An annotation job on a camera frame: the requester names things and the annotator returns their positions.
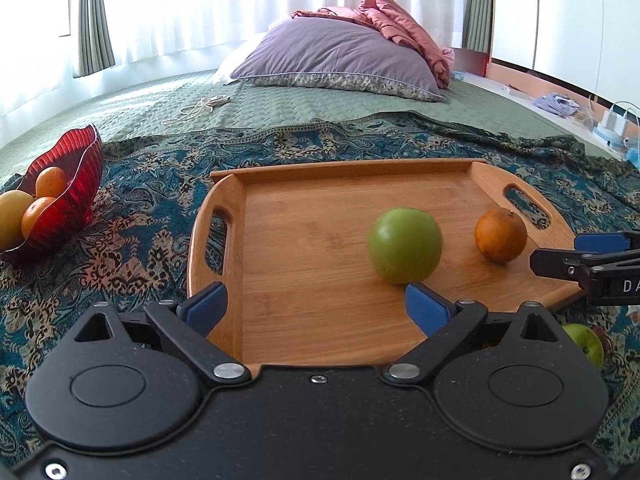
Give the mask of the large green apple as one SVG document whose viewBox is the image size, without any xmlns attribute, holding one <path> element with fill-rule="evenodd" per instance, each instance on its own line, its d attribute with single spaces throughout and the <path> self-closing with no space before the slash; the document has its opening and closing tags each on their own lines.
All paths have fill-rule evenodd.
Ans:
<svg viewBox="0 0 640 480">
<path fill-rule="evenodd" d="M 422 282 L 442 256 L 442 230 L 426 211 L 394 208 L 373 222 L 367 248 L 375 273 L 393 285 Z"/>
</svg>

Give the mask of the dull brownish orange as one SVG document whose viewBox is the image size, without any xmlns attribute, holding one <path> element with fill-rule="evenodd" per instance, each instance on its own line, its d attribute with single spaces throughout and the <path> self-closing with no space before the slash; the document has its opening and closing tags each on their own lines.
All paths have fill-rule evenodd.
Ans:
<svg viewBox="0 0 640 480">
<path fill-rule="evenodd" d="M 507 264 L 518 258 L 526 246 L 526 225 L 514 211 L 490 210 L 477 221 L 474 242 L 487 260 Z"/>
</svg>

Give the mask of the blue paisley cloth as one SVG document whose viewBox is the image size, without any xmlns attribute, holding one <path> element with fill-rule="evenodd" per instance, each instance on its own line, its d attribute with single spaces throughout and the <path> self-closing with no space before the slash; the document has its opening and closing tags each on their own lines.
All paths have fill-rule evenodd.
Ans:
<svg viewBox="0 0 640 480">
<path fill-rule="evenodd" d="M 519 139 L 413 112 L 344 122 L 133 134 L 105 143 L 90 224 L 58 252 L 1 267 L 1 463 L 40 447 L 24 404 L 32 373 L 90 304 L 133 311 L 186 296 L 193 221 L 218 170 L 366 159 L 480 158 L 544 194 L 576 233 L 633 229 L 639 174 L 565 134 Z"/>
</svg>

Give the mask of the white charger device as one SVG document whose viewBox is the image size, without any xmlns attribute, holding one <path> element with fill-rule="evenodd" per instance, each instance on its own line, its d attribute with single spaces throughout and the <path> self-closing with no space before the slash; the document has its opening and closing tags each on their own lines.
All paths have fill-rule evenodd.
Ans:
<svg viewBox="0 0 640 480">
<path fill-rule="evenodd" d="M 623 151 L 639 145 L 639 107 L 616 101 L 607 108 L 592 132 L 608 148 Z"/>
</svg>

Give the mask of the wooden serving tray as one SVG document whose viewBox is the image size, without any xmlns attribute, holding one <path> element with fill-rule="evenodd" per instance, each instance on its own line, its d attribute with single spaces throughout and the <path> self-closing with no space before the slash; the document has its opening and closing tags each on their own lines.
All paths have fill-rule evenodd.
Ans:
<svg viewBox="0 0 640 480">
<path fill-rule="evenodd" d="M 444 250 L 427 285 L 450 300 L 513 312 L 528 300 L 563 307 L 582 293 L 533 274 L 526 256 L 498 266 L 476 249 L 477 220 L 508 206 L 514 188 L 550 220 L 528 229 L 528 250 L 574 242 L 544 196 L 478 159 L 316 162 L 213 178 L 192 230 L 186 289 L 226 286 L 227 311 L 208 338 L 247 366 L 386 364 L 420 344 L 404 289 L 375 274 L 367 251 L 373 222 L 396 207 L 439 224 Z"/>
</svg>

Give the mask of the lower orange in bowl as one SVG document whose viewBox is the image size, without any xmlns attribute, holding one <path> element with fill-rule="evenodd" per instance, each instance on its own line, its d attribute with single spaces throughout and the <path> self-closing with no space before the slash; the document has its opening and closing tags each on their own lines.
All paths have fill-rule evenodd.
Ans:
<svg viewBox="0 0 640 480">
<path fill-rule="evenodd" d="M 21 223 L 21 231 L 24 240 L 27 240 L 29 234 L 32 232 L 36 221 L 40 217 L 40 214 L 55 201 L 55 197 L 43 196 L 34 200 L 25 210 Z"/>
</svg>

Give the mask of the orange in bowl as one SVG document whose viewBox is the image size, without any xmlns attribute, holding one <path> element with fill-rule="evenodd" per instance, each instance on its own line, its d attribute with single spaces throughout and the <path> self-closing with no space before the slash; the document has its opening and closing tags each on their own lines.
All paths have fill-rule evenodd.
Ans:
<svg viewBox="0 0 640 480">
<path fill-rule="evenodd" d="M 32 232 L 36 221 L 40 217 L 40 214 L 55 201 L 55 197 L 43 196 L 34 200 L 25 210 L 21 223 L 21 231 L 24 240 L 27 240 L 29 234 Z"/>
<path fill-rule="evenodd" d="M 35 196 L 37 198 L 57 198 L 67 188 L 65 171 L 57 166 L 43 169 L 36 179 Z"/>
</svg>

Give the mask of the upper orange in bowl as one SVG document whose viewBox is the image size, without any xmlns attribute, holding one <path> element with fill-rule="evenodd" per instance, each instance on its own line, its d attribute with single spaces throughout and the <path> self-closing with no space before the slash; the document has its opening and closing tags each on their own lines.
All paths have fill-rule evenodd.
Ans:
<svg viewBox="0 0 640 480">
<path fill-rule="evenodd" d="M 65 171 L 57 166 L 43 169 L 36 179 L 35 196 L 37 198 L 57 198 L 67 188 Z"/>
</svg>

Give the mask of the red glass fruit bowl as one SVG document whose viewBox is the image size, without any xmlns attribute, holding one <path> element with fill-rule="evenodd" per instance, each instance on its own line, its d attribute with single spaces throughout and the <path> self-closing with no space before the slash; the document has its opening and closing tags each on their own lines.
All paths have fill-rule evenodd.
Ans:
<svg viewBox="0 0 640 480">
<path fill-rule="evenodd" d="M 26 169 L 17 188 L 33 193 L 39 175 L 50 167 L 65 172 L 66 189 L 44 208 L 29 237 L 1 253 L 1 259 L 18 266 L 57 252 L 92 219 L 92 204 L 102 179 L 102 140 L 93 125 L 70 129 Z"/>
</svg>

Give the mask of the green quilted bedspread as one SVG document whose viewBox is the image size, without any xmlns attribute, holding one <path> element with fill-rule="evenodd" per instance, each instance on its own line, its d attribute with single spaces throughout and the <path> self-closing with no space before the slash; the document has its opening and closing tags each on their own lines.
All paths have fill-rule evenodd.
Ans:
<svg viewBox="0 0 640 480">
<path fill-rule="evenodd" d="M 173 136 L 209 129 L 265 129 L 344 122 L 382 112 L 414 110 L 440 122 L 458 122 L 510 136 L 541 139 L 572 134 L 590 155 L 594 124 L 588 110 L 561 118 L 536 107 L 515 90 L 471 74 L 450 84 L 446 99 L 427 103 L 368 92 L 224 84 L 212 72 L 175 76 L 100 96 L 32 128 L 1 150 L 1 177 L 23 172 L 71 128 L 93 124 L 105 142 L 137 136 Z"/>
</svg>

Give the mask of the right green curtain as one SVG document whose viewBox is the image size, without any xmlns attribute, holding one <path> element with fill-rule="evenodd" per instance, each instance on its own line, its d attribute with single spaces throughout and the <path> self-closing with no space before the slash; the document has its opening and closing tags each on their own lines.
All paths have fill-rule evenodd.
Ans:
<svg viewBox="0 0 640 480">
<path fill-rule="evenodd" d="M 462 47 L 488 54 L 491 46 L 494 0 L 466 0 Z"/>
</svg>

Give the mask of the green curtain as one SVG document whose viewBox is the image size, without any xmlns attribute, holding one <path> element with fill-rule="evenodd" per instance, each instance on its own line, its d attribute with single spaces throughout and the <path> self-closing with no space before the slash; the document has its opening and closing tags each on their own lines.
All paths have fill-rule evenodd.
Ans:
<svg viewBox="0 0 640 480">
<path fill-rule="evenodd" d="M 70 38 L 75 78 L 115 65 L 104 0 L 70 0 Z"/>
<path fill-rule="evenodd" d="M 462 47 L 488 54 L 491 46 L 494 0 L 466 0 Z"/>
</svg>

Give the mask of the left green curtain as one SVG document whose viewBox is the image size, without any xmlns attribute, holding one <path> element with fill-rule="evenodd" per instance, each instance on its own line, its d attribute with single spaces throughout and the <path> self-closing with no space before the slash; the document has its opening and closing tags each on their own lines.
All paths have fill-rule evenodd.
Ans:
<svg viewBox="0 0 640 480">
<path fill-rule="evenodd" d="M 70 38 L 75 78 L 115 65 L 104 0 L 70 0 Z"/>
</svg>

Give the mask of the purple pillow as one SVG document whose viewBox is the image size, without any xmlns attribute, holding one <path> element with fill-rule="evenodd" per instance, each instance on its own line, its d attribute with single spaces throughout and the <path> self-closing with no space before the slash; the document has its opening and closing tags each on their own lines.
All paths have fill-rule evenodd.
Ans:
<svg viewBox="0 0 640 480">
<path fill-rule="evenodd" d="M 291 18 L 277 25 L 230 77 L 255 86 L 360 91 L 421 102 L 445 99 L 418 52 L 375 29 L 333 18 Z"/>
</svg>

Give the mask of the pink crumpled blanket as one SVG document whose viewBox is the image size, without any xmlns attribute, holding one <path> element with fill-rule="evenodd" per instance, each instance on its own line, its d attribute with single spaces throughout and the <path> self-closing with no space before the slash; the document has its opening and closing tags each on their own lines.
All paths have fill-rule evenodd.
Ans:
<svg viewBox="0 0 640 480">
<path fill-rule="evenodd" d="M 330 18 L 375 29 L 386 40 L 418 52 L 439 89 L 449 86 L 454 50 L 439 47 L 426 29 L 395 0 L 359 0 L 355 9 L 325 6 L 317 11 L 296 10 L 291 18 Z"/>
</svg>

